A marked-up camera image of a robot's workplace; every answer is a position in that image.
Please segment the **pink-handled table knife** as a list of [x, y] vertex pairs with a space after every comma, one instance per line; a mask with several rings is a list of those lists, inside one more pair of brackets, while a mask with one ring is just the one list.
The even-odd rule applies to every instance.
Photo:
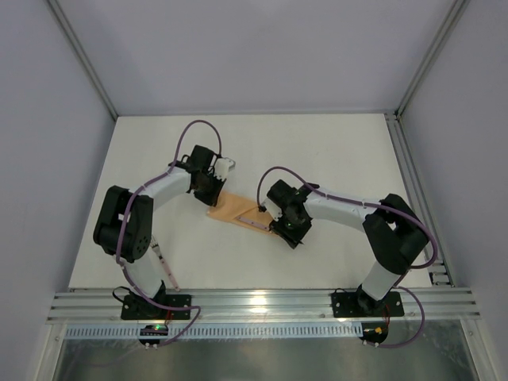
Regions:
[[250, 225], [250, 226], [254, 227], [255, 229], [263, 230], [266, 232], [268, 232], [270, 230], [267, 225], [264, 225], [258, 221], [253, 221], [251, 219], [248, 219], [248, 218], [245, 218], [242, 216], [237, 217], [237, 220], [246, 224], [246, 225]]

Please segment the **peach cloth napkin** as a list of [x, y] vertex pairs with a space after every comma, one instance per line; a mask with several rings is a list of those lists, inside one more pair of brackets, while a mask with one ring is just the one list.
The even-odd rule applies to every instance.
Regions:
[[268, 232], [255, 229], [250, 225], [246, 225], [237, 220], [237, 217], [242, 216], [253, 221], [258, 221], [269, 227], [272, 222], [272, 218], [268, 213], [260, 212], [256, 201], [245, 198], [237, 194], [222, 191], [218, 197], [217, 205], [211, 206], [207, 212], [207, 216], [225, 223], [234, 224], [242, 228], [251, 229], [258, 233], [271, 235], [270, 230]]

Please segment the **pink-handled fork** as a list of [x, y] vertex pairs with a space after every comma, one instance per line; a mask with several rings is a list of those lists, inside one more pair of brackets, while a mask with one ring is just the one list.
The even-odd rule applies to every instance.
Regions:
[[165, 260], [164, 255], [160, 249], [159, 242], [157, 241], [156, 237], [154, 235], [151, 236], [150, 241], [150, 248], [155, 253], [156, 257], [158, 258], [158, 261], [160, 262], [161, 267], [164, 270], [165, 275], [167, 276], [169, 282], [171, 283], [173, 289], [176, 292], [180, 292], [181, 288], [179, 287], [179, 284], [174, 277], [173, 271], [171, 270], [168, 262]]

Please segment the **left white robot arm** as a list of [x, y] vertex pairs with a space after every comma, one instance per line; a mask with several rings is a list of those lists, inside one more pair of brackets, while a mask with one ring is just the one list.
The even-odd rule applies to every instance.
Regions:
[[111, 186], [104, 197], [93, 241], [120, 266], [133, 293], [148, 304], [165, 309], [163, 279], [147, 257], [153, 215], [184, 194], [207, 206], [216, 206], [235, 168], [235, 161], [196, 145], [190, 155], [174, 160], [155, 178], [137, 188]]

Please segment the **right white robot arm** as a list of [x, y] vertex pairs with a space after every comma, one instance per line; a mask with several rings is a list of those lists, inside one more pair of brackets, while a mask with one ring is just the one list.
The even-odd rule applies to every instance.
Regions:
[[317, 184], [299, 188], [278, 180], [258, 210], [271, 216], [269, 230], [296, 248], [314, 220], [331, 221], [364, 233], [375, 262], [355, 292], [363, 314], [381, 310], [389, 292], [411, 269], [428, 267], [437, 258], [437, 242], [403, 198], [389, 194], [366, 201], [335, 194]]

